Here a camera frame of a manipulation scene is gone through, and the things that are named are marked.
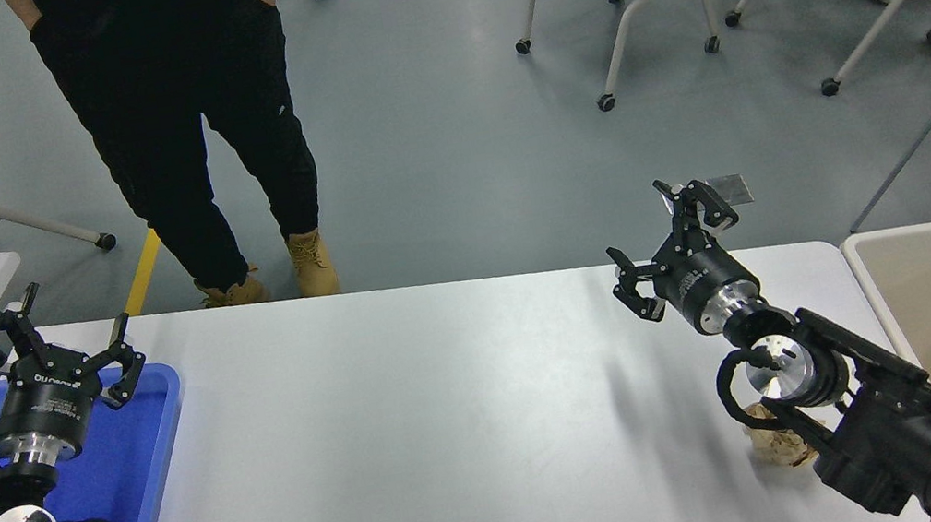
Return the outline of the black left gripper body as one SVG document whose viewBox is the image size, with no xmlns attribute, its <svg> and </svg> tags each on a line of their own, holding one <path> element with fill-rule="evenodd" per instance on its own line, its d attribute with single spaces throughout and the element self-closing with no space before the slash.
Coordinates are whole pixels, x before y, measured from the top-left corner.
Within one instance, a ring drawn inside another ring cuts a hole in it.
<svg viewBox="0 0 931 522">
<path fill-rule="evenodd" d="M 58 438 L 65 446 L 87 441 L 94 399 L 102 383 L 83 372 L 86 354 L 52 350 L 48 368 L 29 354 L 12 363 L 9 386 L 0 411 L 0 455 L 14 456 L 14 445 L 31 435 Z"/>
</svg>

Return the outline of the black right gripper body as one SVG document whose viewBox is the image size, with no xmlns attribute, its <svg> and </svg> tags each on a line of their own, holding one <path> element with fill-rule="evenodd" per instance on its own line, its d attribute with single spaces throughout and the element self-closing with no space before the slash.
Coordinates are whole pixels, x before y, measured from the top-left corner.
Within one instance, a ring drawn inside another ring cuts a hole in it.
<svg viewBox="0 0 931 522">
<path fill-rule="evenodd" d="M 738 308 L 756 303 L 755 276 L 717 243 L 660 250 L 655 293 L 699 333 L 722 330 Z"/>
</svg>

